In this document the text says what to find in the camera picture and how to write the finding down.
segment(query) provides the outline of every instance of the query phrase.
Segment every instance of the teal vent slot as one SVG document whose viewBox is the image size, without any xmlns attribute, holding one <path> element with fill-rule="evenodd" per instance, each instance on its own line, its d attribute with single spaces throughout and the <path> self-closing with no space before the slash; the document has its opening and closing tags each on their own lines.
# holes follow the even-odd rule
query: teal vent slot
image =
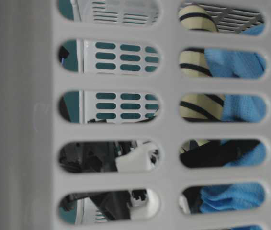
<svg viewBox="0 0 271 230">
<path fill-rule="evenodd" d="M 116 114 L 114 113 L 98 113 L 96 114 L 97 119 L 115 119 Z"/>
<path fill-rule="evenodd" d="M 116 98 L 116 95 L 115 93 L 99 92 L 96 94 L 96 98 L 101 100 L 113 100 Z"/>
<path fill-rule="evenodd" d="M 140 104 L 135 104 L 135 103 L 123 103 L 121 104 L 122 109 L 140 109 L 141 105 Z"/>
<path fill-rule="evenodd" d="M 98 49 L 115 49 L 116 45 L 114 43 L 97 42 L 95 47 Z"/>
<path fill-rule="evenodd" d="M 123 113 L 121 114 L 122 119 L 139 119 L 141 117 L 141 114 L 136 113 Z"/>
<path fill-rule="evenodd" d="M 141 96 L 139 94 L 132 94 L 132 93 L 122 93 L 121 99 L 122 100 L 140 100 Z"/>
</svg>

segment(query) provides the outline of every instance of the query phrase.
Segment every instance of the clothing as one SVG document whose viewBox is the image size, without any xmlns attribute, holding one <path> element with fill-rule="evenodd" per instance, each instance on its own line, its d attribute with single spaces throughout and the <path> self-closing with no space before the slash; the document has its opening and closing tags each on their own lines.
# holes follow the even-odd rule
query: clothing
<svg viewBox="0 0 271 230">
<path fill-rule="evenodd" d="M 264 25 L 252 27 L 243 32 L 246 35 L 258 35 Z M 252 52 L 206 49 L 205 56 L 213 76 L 224 78 L 256 79 L 266 68 L 262 56 Z M 226 95 L 222 121 L 260 121 L 266 111 L 265 103 L 257 96 Z M 259 144 L 242 158 L 232 161 L 225 167 L 252 166 L 265 158 L 265 148 Z M 259 207 L 264 200 L 264 190 L 257 183 L 205 186 L 201 189 L 203 201 L 200 211 L 203 213 L 243 210 Z M 259 230 L 258 226 L 234 228 L 235 230 Z"/>
</svg>

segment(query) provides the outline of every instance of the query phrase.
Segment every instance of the blue towel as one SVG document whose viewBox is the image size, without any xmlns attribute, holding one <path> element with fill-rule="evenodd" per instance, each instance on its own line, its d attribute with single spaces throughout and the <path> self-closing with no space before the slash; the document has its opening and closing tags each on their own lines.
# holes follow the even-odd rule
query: blue towel
<svg viewBox="0 0 271 230">
<path fill-rule="evenodd" d="M 243 32 L 258 35 L 264 25 L 252 27 Z M 224 78 L 257 79 L 266 68 L 264 59 L 257 53 L 206 49 L 205 56 L 213 76 Z M 257 96 L 226 95 L 222 121 L 258 122 L 265 115 L 265 103 Z M 252 166 L 265 158 L 265 148 L 259 144 L 241 159 L 228 163 L 225 167 Z M 206 186 L 201 189 L 203 204 L 201 212 L 243 210 L 259 207 L 264 201 L 264 190 L 257 183 Z M 235 230 L 260 230 L 258 226 L 234 228 Z"/>
</svg>

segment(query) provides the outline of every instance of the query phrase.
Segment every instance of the striped fabric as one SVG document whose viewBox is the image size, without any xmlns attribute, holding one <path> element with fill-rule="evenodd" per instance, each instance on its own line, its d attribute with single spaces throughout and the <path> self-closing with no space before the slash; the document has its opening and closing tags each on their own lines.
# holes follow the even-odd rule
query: striped fabric
<svg viewBox="0 0 271 230">
<path fill-rule="evenodd" d="M 179 11 L 181 24 L 189 30 L 218 32 L 212 17 L 200 6 L 188 5 Z M 204 49 L 188 48 L 180 55 L 180 68 L 188 77 L 212 77 Z M 188 121 L 220 121 L 225 96 L 222 94 L 188 94 L 180 103 L 180 115 Z M 197 141 L 201 146 L 207 140 Z M 188 151 L 189 143 L 181 151 Z"/>
</svg>

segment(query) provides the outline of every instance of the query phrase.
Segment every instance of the black object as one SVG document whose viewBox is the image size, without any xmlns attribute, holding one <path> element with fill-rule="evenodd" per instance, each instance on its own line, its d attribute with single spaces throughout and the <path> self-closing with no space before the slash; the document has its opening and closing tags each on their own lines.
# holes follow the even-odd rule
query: black object
<svg viewBox="0 0 271 230">
<path fill-rule="evenodd" d="M 210 141 L 197 148 L 193 145 L 191 150 L 180 155 L 180 160 L 189 168 L 221 167 L 240 159 L 259 143 L 257 140 L 231 140 L 221 145 L 220 141 Z M 201 186 L 191 187 L 183 192 L 191 213 L 200 213 L 201 188 Z"/>
<path fill-rule="evenodd" d="M 142 190 L 133 190 L 131 192 L 131 195 L 136 200 L 141 199 L 142 201 L 144 201 L 146 199 L 147 192 L 144 189 L 142 189 Z"/>
<path fill-rule="evenodd" d="M 69 52 L 63 47 L 61 46 L 61 48 L 59 49 L 59 62 L 62 61 L 62 59 L 66 59 L 69 56 Z"/>
<path fill-rule="evenodd" d="M 201 213 L 200 206 L 203 201 L 200 197 L 200 189 L 202 187 L 191 187 L 183 191 L 183 195 L 187 198 L 189 209 L 191 213 Z"/>
<path fill-rule="evenodd" d="M 59 111 L 64 119 L 66 119 L 67 121 L 71 121 L 69 113 L 68 113 L 68 108 L 63 97 L 59 101 Z"/>
<path fill-rule="evenodd" d="M 230 140 L 223 145 L 219 141 L 210 141 L 198 148 L 180 155 L 181 162 L 189 168 L 221 167 L 237 160 L 254 149 L 257 140 Z"/>
</svg>

